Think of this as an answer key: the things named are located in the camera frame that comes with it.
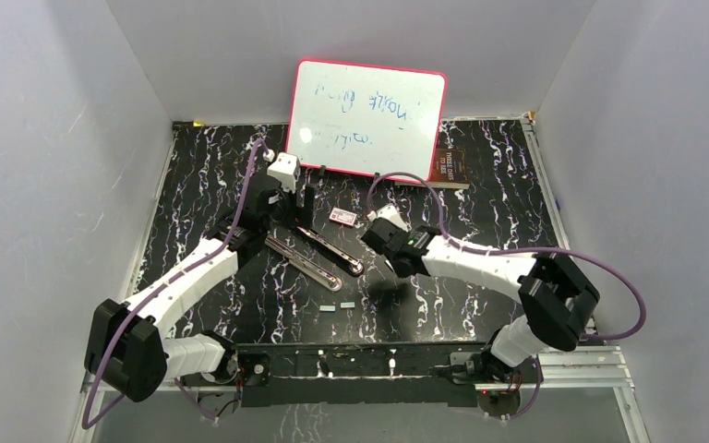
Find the red white staple box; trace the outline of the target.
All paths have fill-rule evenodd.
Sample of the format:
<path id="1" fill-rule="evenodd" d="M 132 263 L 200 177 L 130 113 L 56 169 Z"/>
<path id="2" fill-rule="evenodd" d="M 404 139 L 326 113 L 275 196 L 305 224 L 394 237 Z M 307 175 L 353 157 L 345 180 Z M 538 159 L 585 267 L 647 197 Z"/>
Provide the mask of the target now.
<path id="1" fill-rule="evenodd" d="M 334 207 L 329 216 L 330 222 L 339 223 L 340 225 L 347 227 L 354 227 L 356 225 L 357 215 L 349 210 L 343 210 L 338 207 Z"/>

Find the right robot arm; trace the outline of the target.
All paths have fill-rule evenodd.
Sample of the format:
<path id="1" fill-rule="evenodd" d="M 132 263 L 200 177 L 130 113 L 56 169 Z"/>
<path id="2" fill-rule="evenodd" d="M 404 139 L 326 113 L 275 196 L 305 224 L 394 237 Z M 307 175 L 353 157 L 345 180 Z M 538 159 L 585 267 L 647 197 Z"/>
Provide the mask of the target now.
<path id="1" fill-rule="evenodd" d="M 407 231 L 375 219 L 362 242 L 399 277 L 453 278 L 505 294 L 523 314 L 498 329 L 481 353 L 454 353 L 443 376 L 456 384 L 506 382 L 529 357 L 552 348 L 576 349 L 600 294 L 574 261 L 559 252 L 476 254 L 455 246 L 437 228 Z"/>

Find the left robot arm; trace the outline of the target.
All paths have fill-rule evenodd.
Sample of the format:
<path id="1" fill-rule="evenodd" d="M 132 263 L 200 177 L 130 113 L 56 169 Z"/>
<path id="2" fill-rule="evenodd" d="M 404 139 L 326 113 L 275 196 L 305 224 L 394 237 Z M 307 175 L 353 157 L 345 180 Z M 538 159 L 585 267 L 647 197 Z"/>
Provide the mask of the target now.
<path id="1" fill-rule="evenodd" d="M 84 367 L 134 402 L 164 382 L 205 374 L 217 384 L 237 376 L 238 347 L 213 331 L 171 339 L 177 320 L 222 281 L 231 279 L 265 247 L 277 225 L 308 226 L 316 190 L 291 193 L 250 186 L 242 207 L 226 211 L 197 247 L 174 268 L 123 302 L 107 299 L 94 311 Z"/>

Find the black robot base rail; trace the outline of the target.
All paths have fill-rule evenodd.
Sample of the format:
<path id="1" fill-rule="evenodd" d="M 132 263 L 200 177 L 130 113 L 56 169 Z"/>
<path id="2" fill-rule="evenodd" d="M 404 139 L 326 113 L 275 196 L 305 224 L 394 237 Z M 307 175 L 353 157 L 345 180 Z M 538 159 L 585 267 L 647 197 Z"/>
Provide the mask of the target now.
<path id="1" fill-rule="evenodd" d="M 530 357 L 498 369 L 482 342 L 242 344 L 235 380 L 184 382 L 206 396 L 230 390 L 247 408 L 300 403 L 442 403 L 516 413 L 543 377 Z"/>

